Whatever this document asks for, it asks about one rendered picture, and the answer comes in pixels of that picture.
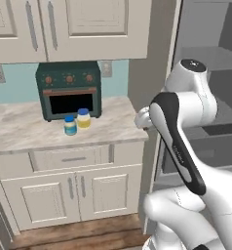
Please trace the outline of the blue-label mayonnaise jar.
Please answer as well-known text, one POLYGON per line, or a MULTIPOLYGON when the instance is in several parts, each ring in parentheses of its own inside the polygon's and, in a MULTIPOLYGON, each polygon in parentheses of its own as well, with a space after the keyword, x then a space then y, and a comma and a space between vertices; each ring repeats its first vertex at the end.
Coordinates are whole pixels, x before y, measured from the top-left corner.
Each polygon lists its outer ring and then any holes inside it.
POLYGON ((77 133, 77 124, 73 115, 66 115, 64 117, 64 133, 68 136, 77 133))

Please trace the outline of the cream drawer front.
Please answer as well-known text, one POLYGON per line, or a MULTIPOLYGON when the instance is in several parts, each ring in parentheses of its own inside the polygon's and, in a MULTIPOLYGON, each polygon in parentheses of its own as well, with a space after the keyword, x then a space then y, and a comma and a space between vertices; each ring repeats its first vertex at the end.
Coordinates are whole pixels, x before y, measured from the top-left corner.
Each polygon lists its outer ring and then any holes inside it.
POLYGON ((112 163, 114 146, 85 146, 64 149, 33 151, 30 153, 35 171, 51 171, 56 169, 79 168, 112 163), (63 158, 87 157, 84 161, 62 162, 63 158))

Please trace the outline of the open grey fridge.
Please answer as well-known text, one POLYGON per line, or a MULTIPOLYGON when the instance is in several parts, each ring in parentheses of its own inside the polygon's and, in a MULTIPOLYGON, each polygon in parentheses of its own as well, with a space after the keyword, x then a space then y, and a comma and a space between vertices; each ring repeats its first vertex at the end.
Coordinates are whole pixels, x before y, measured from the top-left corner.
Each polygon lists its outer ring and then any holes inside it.
MULTIPOLYGON (((182 48, 221 47, 232 51, 232 0, 183 0, 178 18, 172 69, 178 69, 182 48)), ((207 72, 218 105, 210 125, 232 123, 232 70, 207 72)))

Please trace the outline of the dark green toaster oven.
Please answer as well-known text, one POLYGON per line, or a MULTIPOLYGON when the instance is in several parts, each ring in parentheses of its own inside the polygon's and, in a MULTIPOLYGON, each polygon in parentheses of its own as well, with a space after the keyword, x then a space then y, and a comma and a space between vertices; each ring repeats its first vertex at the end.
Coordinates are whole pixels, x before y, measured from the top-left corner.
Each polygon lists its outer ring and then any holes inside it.
POLYGON ((101 116, 101 76, 97 61, 41 62, 35 73, 43 117, 47 121, 77 116, 86 108, 101 116))

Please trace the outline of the grey fridge drawer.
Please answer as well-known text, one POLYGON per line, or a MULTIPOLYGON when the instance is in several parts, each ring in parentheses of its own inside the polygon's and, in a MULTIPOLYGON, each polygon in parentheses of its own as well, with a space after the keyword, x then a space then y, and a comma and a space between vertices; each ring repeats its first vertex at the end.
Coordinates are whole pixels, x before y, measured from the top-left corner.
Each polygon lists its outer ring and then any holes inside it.
POLYGON ((184 133, 201 161, 232 171, 232 123, 187 128, 184 133))

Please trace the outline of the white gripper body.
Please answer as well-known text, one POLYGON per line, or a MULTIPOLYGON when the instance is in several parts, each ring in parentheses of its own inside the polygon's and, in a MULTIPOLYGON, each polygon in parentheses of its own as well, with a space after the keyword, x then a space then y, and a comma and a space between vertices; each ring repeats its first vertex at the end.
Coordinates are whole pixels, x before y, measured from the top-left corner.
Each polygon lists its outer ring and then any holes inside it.
POLYGON ((149 107, 143 107, 135 116, 135 125, 138 129, 149 129, 152 121, 149 116, 149 107))

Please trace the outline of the yellow mayonnaise jar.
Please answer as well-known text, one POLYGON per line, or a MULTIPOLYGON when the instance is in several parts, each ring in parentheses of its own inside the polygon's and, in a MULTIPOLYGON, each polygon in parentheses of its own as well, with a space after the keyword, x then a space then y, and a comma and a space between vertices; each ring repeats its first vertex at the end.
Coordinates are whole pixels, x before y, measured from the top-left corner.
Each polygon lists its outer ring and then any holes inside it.
POLYGON ((77 113, 77 124, 81 129, 87 129, 91 126, 91 116, 87 108, 79 108, 77 113))

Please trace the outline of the cream base cupboard door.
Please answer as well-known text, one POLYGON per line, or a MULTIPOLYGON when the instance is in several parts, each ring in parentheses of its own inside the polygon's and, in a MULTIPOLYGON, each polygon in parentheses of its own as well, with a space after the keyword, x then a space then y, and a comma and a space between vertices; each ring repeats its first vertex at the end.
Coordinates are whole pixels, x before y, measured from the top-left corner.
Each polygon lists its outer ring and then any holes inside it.
POLYGON ((2 186, 20 230, 80 221, 72 173, 6 180, 2 186), (73 183, 73 199, 69 194, 68 178, 73 183))
POLYGON ((136 213, 141 173, 141 164, 77 172, 81 219, 88 221, 136 213), (85 178, 85 198, 81 176, 85 178))

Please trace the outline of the grey fridge shelf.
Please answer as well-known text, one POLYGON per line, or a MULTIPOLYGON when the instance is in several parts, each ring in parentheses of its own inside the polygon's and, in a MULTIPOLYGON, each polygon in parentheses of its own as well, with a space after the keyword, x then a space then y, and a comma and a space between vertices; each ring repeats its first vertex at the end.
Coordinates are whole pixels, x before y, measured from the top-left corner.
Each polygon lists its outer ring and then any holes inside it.
POLYGON ((232 51, 221 47, 182 48, 177 56, 203 63, 209 71, 232 70, 232 51))

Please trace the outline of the cream wall cupboard door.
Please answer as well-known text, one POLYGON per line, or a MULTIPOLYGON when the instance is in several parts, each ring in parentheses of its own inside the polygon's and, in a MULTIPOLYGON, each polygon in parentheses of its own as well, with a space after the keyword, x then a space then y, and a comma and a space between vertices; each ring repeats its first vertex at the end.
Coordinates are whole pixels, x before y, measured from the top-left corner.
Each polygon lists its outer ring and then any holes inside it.
POLYGON ((39 0, 31 5, 38 51, 32 47, 26 0, 0 0, 0 63, 40 63, 47 60, 39 0))
POLYGON ((58 49, 53 47, 48 2, 39 0, 51 62, 144 59, 152 0, 51 0, 58 49))

